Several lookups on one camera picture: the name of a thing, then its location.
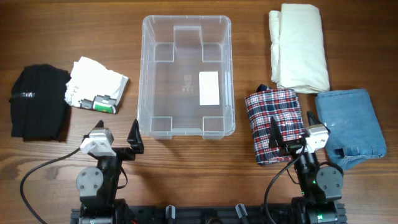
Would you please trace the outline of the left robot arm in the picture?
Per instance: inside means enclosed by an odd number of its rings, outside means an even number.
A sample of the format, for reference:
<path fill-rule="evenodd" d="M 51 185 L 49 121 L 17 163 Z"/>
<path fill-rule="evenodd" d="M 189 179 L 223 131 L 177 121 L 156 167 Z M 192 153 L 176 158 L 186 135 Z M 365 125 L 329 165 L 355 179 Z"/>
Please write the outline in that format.
<path fill-rule="evenodd" d="M 76 178 L 81 207 L 73 210 L 70 222 L 77 224 L 137 223 L 137 216 L 124 199 L 117 199 L 120 175 L 124 161 L 133 161 L 137 154 L 144 153 L 144 144 L 139 131 L 139 122 L 134 120 L 127 137 L 129 147 L 113 147 L 113 134 L 104 122 L 83 137 L 82 153 L 97 160 L 95 167 L 83 169 Z"/>

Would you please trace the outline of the cream cloth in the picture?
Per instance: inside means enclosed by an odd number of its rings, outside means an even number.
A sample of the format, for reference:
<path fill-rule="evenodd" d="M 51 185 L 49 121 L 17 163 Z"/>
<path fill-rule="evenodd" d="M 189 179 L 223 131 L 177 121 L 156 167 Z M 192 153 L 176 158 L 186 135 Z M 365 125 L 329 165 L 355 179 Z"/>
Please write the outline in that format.
<path fill-rule="evenodd" d="M 278 88 L 306 94 L 330 89 L 317 7 L 283 3 L 281 10 L 269 12 L 269 32 L 271 81 Z"/>

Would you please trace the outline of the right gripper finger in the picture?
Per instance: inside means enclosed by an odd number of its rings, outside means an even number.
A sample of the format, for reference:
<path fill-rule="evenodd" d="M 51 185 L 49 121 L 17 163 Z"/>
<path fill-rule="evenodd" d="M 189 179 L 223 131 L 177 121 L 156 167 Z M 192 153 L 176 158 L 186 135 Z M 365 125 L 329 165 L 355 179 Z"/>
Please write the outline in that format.
<path fill-rule="evenodd" d="M 285 143 L 283 136 L 279 130 L 279 127 L 277 125 L 276 120 L 271 117 L 270 119 L 271 125 L 270 125 L 270 137 L 269 137 L 269 147 L 270 148 L 285 148 Z"/>
<path fill-rule="evenodd" d="M 330 133 L 330 130 L 314 115 L 312 111 L 307 111 L 307 119 L 309 126 L 320 125 L 323 126 L 328 133 Z"/>

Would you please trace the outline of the blue denim jeans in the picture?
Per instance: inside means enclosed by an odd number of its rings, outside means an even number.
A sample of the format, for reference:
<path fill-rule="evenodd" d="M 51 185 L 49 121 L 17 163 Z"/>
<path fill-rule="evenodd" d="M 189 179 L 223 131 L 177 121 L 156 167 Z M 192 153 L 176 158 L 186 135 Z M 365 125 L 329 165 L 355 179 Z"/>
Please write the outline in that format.
<path fill-rule="evenodd" d="M 343 170 L 387 154 L 387 146 L 365 89 L 320 92 L 315 98 L 320 121 L 330 130 L 329 159 Z"/>

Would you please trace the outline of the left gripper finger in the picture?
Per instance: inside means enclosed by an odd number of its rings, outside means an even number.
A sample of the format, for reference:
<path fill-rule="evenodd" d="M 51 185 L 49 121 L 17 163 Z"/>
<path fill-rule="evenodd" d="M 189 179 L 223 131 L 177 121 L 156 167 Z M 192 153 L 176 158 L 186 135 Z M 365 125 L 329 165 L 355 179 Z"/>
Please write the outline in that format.
<path fill-rule="evenodd" d="M 141 138 L 141 134 L 140 134 L 140 130 L 139 130 L 139 122 L 137 119 L 135 119 L 133 121 L 131 130 L 127 137 L 127 142 L 130 144 L 130 147 L 135 154 L 143 154 L 144 153 L 144 143 Z"/>
<path fill-rule="evenodd" d="M 99 120 L 98 123 L 96 124 L 95 128 L 103 128 L 104 127 L 104 122 L 103 120 Z M 86 134 L 83 136 L 84 138 L 88 138 L 89 134 Z"/>

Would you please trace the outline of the red navy plaid shirt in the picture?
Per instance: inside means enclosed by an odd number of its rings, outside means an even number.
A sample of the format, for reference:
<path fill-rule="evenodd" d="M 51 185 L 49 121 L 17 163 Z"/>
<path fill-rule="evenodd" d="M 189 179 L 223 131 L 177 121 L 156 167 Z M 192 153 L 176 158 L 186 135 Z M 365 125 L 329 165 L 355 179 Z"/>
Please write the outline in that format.
<path fill-rule="evenodd" d="M 260 85 L 257 92 L 244 99 L 254 140 L 256 162 L 260 166 L 289 162 L 290 156 L 279 156 L 279 148 L 269 147 L 271 119 L 277 123 L 283 140 L 302 137 L 305 132 L 299 98 L 293 89 L 275 89 Z"/>

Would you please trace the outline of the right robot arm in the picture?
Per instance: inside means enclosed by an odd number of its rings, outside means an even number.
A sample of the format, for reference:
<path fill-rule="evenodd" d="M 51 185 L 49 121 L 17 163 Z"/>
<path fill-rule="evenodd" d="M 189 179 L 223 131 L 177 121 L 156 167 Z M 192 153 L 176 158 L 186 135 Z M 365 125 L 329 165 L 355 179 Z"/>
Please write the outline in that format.
<path fill-rule="evenodd" d="M 279 147 L 279 155 L 291 156 L 293 161 L 267 187 L 264 196 L 266 217 L 271 223 L 346 223 L 345 205 L 338 202 L 342 198 L 344 171 L 332 162 L 320 163 L 316 155 L 317 150 L 325 147 L 330 130 L 311 111 L 307 112 L 307 118 L 309 126 L 305 133 L 289 141 L 283 139 L 276 120 L 271 118 L 269 147 Z M 285 218 L 274 221 L 277 212 L 268 209 L 268 194 L 277 178 L 291 166 L 296 171 L 302 196 L 294 197 L 281 212 Z"/>

